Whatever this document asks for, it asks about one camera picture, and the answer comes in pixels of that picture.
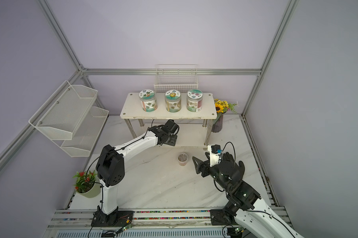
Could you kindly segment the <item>aluminium front rail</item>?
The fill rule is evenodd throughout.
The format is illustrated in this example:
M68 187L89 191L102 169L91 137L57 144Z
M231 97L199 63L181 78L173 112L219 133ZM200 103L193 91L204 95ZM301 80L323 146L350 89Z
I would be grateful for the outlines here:
M94 209L57 210L45 238L226 238L232 229L252 238L248 229L228 224L211 214L209 208L134 209L130 221L122 219L114 227L93 227Z

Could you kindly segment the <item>strawberry lid seed container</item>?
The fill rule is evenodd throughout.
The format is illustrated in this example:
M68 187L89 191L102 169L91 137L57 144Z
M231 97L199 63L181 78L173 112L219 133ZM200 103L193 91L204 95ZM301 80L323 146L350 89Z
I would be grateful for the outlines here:
M142 109L145 112L154 112L157 109L156 93L151 89L144 89L139 92Z

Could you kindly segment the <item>red flower plant pot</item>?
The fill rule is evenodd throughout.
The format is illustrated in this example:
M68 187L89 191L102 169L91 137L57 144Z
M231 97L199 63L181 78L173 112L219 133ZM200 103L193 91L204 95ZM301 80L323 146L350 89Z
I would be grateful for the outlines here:
M73 178L75 179L76 193L86 198L94 198L101 192L101 187L96 171L77 172Z

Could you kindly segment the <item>pink flower lid seed container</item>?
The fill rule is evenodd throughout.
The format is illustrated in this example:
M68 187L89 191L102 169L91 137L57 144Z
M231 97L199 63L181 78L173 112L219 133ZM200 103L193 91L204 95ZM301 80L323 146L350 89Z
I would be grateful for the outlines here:
M203 92L192 89L187 92L187 109L190 112L199 112L202 109Z

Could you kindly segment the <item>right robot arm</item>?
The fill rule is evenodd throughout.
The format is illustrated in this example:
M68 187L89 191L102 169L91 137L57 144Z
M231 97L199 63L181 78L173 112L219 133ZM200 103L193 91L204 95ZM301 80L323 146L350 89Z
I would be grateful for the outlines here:
M243 162L235 162L230 153L222 155L215 165L211 160L192 158L195 171L202 177L210 176L226 192L228 203L223 208L225 216L248 229L257 238L301 238L302 235L289 226L261 197L245 182Z

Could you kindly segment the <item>small red-based clear cup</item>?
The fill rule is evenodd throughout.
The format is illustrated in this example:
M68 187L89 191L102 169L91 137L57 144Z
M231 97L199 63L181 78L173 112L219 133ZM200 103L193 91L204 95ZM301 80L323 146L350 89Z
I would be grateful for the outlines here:
M178 156L178 163L181 166L185 166L188 163L188 160L189 160L189 157L188 157L188 155L186 153L181 153Z

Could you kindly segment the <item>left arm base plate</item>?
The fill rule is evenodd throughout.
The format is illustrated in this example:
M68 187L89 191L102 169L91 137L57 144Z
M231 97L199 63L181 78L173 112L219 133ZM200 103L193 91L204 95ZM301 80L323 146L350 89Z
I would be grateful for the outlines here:
M102 210L94 212L91 227L125 227L132 223L133 211L115 210L106 215Z

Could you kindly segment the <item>white mesh wall rack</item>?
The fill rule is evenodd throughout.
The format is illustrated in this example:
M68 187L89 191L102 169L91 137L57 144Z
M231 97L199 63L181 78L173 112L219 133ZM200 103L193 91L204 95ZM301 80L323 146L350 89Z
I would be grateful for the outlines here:
M70 157L89 157L109 116L95 106L97 96L65 81L28 122Z

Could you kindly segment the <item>aluminium cage frame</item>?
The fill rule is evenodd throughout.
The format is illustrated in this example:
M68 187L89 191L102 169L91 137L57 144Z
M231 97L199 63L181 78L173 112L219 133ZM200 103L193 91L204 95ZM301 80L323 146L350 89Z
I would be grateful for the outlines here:
M60 23L78 7L85 33L66 32L88 70L159 75L260 67L287 1L53 1ZM34 1L0 1L0 151L73 72ZM70 158L37 132L0 176L0 207L58 207Z

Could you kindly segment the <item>yellow sunflower plant pot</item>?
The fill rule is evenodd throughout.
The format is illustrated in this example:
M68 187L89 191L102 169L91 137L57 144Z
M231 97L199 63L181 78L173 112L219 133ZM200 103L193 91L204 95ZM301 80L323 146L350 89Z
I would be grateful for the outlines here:
M214 105L217 113L217 118L213 120L213 126L211 131L213 133L218 133L223 128L224 114L226 114L227 112L237 114L235 107L238 106L238 102L229 103L225 100L214 99Z

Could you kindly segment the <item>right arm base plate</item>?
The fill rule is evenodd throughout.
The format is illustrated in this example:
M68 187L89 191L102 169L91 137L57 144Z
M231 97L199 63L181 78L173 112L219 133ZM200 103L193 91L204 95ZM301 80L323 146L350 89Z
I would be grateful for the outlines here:
M210 221L212 226L221 225L239 225L244 226L251 222L251 218L241 209L223 208L223 209L211 209Z

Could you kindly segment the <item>black yellow work glove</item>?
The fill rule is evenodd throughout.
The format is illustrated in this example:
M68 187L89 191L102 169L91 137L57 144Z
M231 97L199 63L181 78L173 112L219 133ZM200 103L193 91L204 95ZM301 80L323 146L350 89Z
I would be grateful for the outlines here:
M243 178L245 165L242 161L236 162L233 156L229 152L226 152L222 155L219 170L224 177L232 182L238 182Z

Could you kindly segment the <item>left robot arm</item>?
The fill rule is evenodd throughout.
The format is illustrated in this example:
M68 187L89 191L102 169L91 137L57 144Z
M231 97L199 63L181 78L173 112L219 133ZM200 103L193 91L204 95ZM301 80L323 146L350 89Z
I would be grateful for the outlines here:
M180 126L174 120L148 128L141 136L124 144L106 145L97 161L96 171L102 186L100 210L110 215L118 208L118 184L125 177L125 163L147 149L163 144L175 146Z

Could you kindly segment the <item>sunflower lid seed container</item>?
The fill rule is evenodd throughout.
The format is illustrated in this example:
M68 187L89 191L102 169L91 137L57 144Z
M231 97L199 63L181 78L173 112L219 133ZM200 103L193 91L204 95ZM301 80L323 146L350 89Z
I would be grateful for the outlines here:
M170 113L176 113L181 110L182 96L178 90L169 90L165 93L166 109Z

